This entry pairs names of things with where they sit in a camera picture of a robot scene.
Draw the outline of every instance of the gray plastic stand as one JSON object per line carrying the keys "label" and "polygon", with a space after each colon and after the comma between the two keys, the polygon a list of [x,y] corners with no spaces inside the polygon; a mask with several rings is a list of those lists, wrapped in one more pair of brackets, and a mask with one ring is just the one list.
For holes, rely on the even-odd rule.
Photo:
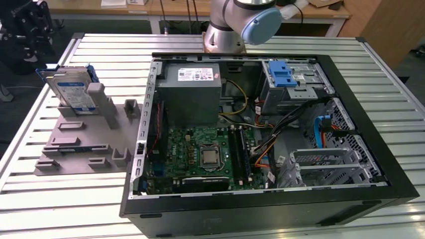
{"label": "gray plastic stand", "polygon": [[75,115],[70,107],[58,107],[50,138],[42,150],[34,175],[125,172],[131,160],[139,123],[135,100],[114,105],[103,85],[90,83],[87,94],[98,115]]}

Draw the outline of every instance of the yellow wire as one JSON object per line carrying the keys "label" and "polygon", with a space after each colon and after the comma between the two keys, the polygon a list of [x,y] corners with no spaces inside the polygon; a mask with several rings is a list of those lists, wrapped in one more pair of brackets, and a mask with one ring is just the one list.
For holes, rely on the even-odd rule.
{"label": "yellow wire", "polygon": [[239,112],[242,112],[242,111],[246,109],[246,106],[247,106],[247,97],[246,97],[244,91],[240,89],[240,87],[236,85],[236,83],[234,83],[234,81],[230,81],[230,82],[231,82],[231,84],[238,88],[238,90],[240,91],[240,93],[243,94],[244,104],[243,104],[243,107],[242,107],[238,111],[227,112],[227,113],[218,113],[218,115],[221,115],[221,116],[235,115],[235,114],[238,114]]}

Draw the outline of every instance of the floor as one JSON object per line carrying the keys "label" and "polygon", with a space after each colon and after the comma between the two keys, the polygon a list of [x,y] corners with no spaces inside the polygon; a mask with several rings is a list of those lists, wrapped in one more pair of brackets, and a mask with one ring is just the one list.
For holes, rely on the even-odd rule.
{"label": "floor", "polygon": [[[65,27],[53,37],[53,49],[57,53],[47,57],[47,63],[55,63],[61,52],[74,32],[90,33],[150,33],[149,23],[146,21],[86,21],[66,20]],[[170,34],[187,34],[187,27],[181,24],[171,24]],[[402,63],[395,69],[398,76],[410,76],[406,86],[425,104],[425,57],[416,58],[410,52]],[[35,74],[14,75],[0,63],[0,83],[7,88],[14,96],[10,103],[0,102],[0,157],[3,154],[7,142],[10,142],[19,124],[26,116],[33,101],[42,87],[42,81]]]}

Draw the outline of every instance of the table leg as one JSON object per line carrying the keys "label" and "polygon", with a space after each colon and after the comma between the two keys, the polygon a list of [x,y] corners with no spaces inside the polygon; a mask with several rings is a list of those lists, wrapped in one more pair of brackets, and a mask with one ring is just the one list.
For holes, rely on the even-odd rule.
{"label": "table leg", "polygon": [[342,29],[342,25],[344,23],[344,19],[332,19],[332,23],[327,29],[326,35],[327,37],[336,37],[339,31]]}
{"label": "table leg", "polygon": [[154,16],[154,15],[149,16],[151,34],[161,34],[159,21],[161,21],[159,16]]}

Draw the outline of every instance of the ram slot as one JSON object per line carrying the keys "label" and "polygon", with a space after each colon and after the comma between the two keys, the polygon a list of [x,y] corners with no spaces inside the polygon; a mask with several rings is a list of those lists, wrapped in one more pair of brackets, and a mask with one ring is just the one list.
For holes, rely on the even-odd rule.
{"label": "ram slot", "polygon": [[243,181],[247,181],[248,176],[248,174],[246,173],[247,152],[244,143],[242,141],[242,130],[238,128],[229,128],[226,132],[232,170],[232,180],[234,184],[242,185]]}

